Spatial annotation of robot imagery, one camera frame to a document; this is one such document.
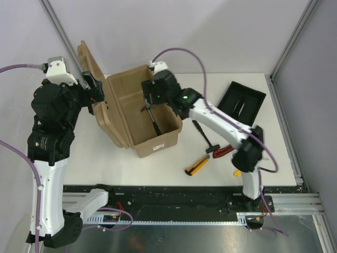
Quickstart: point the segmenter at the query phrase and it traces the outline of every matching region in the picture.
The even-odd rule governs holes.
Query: toolbox label
[[[153,151],[165,147],[165,143],[153,147]]]

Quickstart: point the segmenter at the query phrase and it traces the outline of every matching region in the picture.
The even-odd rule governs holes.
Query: metal floor panel
[[[131,226],[119,232],[84,231],[68,253],[322,253],[312,216],[278,216],[289,237],[270,232],[249,232],[242,226]],[[273,226],[270,217],[265,226]],[[64,253],[64,248],[43,253]]]

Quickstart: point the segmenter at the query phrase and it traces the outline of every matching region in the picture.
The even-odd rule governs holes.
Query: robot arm
[[[34,126],[28,138],[28,158],[34,163],[42,186],[41,199],[37,199],[37,185],[33,187],[33,208],[30,235],[27,242],[34,241],[36,202],[41,202],[39,236],[47,247],[58,248],[74,242],[81,233],[83,220],[107,204],[108,192],[93,189],[80,202],[63,212],[63,180],[70,146],[75,135],[78,115],[82,107],[92,111],[92,104],[104,100],[102,83],[90,72],[83,72],[86,84],[79,84],[68,72],[65,59],[48,60],[46,77],[34,92],[32,108]]]
[[[226,139],[237,153],[232,158],[233,165],[242,171],[243,194],[250,200],[259,198],[259,176],[257,164],[262,159],[261,146],[242,131],[216,116],[221,114],[228,121],[239,125],[245,132],[251,133],[263,142],[263,130],[256,126],[252,129],[223,113],[209,102],[212,111],[205,106],[201,94],[191,88],[181,89],[174,75],[164,62],[151,62],[153,78],[142,83],[145,103],[155,106],[167,104],[182,120],[191,118],[199,121]]]

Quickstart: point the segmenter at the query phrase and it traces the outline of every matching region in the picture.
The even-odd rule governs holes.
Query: black plastic tray
[[[217,106],[235,120],[252,126],[266,94],[232,82]]]

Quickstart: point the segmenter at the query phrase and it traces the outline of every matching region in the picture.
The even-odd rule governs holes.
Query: gray wall
[[[193,50],[212,73],[270,73],[309,0],[50,0],[72,46],[85,40],[104,74]],[[185,53],[162,57],[200,73]]]
[[[323,0],[276,77],[313,192],[319,192],[337,237],[337,1]]]
[[[59,55],[67,57],[37,0],[2,1],[0,31],[0,67],[44,63]],[[41,71],[30,69],[0,74],[0,139],[24,153],[33,126],[33,92],[44,77]],[[24,214],[31,212],[32,185],[31,169],[26,162],[0,147],[0,252],[4,252]],[[21,230],[27,235],[29,228],[26,225]],[[19,245],[24,240],[16,238],[13,243]]]

